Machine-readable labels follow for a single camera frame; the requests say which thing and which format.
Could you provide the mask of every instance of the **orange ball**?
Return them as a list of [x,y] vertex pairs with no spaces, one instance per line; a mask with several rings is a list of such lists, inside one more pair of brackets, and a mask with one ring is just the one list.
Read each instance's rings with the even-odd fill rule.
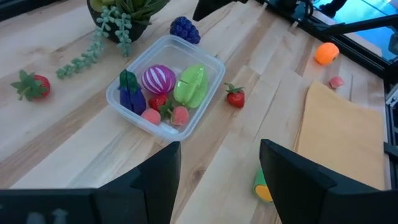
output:
[[323,43],[315,52],[315,60],[321,65],[329,65],[337,58],[339,52],[334,43]]

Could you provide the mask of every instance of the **green pepper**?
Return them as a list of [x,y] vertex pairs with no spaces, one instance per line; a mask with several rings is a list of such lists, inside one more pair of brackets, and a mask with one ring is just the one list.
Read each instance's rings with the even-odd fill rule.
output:
[[186,107],[198,107],[205,99],[207,82],[204,65],[189,66],[174,87],[174,99]]

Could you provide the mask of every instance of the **strawberry leaves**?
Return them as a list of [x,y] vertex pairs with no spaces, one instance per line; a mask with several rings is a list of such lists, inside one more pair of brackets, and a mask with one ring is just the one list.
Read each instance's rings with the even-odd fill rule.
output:
[[23,96],[27,100],[32,101],[33,98],[40,98],[48,90],[42,86],[43,82],[35,79],[35,73],[27,74],[25,71],[19,71],[19,82],[11,83],[11,86],[17,89],[19,94],[18,100],[21,100]]
[[234,85],[230,84],[230,83],[224,83],[225,85],[228,85],[228,89],[227,92],[228,93],[238,93],[238,92],[243,92],[243,87],[238,87],[236,88]]
[[165,105],[159,106],[160,117],[162,119],[170,117],[170,111],[173,111],[172,101],[167,100]]

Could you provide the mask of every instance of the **purple grapes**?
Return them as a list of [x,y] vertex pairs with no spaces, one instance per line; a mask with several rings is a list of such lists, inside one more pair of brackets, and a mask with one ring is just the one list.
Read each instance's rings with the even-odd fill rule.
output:
[[191,44],[199,44],[200,35],[198,29],[185,16],[180,16],[171,23],[170,34],[179,36]]

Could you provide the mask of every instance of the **toy fruit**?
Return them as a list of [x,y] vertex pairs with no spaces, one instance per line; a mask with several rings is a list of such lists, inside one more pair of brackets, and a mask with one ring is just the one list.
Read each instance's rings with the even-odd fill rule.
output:
[[170,122],[174,125],[184,125],[189,121],[188,110],[183,106],[174,108]]
[[33,99],[45,98],[50,93],[50,82],[41,75],[35,75],[34,72],[27,74],[25,71],[19,71],[19,82],[11,83],[12,87],[17,89],[18,100],[25,98],[29,101]]
[[171,23],[170,34],[181,37],[191,44],[199,44],[200,35],[198,29],[185,16],[180,16]]
[[165,105],[167,100],[169,100],[167,95],[154,96],[148,100],[148,104],[150,108],[160,112],[159,107]]
[[164,95],[172,91],[175,82],[174,72],[164,65],[153,65],[141,76],[144,88],[155,95]]
[[207,93],[207,74],[202,64],[189,66],[174,87],[174,98],[183,106],[198,107]]
[[228,94],[226,95],[227,102],[237,108],[242,108],[244,106],[243,87],[235,88],[235,86],[230,83],[224,84],[228,85]]
[[329,80],[329,84],[332,88],[338,88],[344,85],[344,80],[341,77],[333,77]]
[[125,69],[120,73],[119,81],[120,104],[141,115],[147,108],[147,103],[137,82],[136,75]]
[[160,117],[160,113],[152,108],[146,109],[141,114],[141,117],[155,125],[159,125],[160,121],[162,120],[162,118]]
[[321,65],[329,65],[339,54],[338,47],[334,43],[323,43],[315,52],[315,60]]

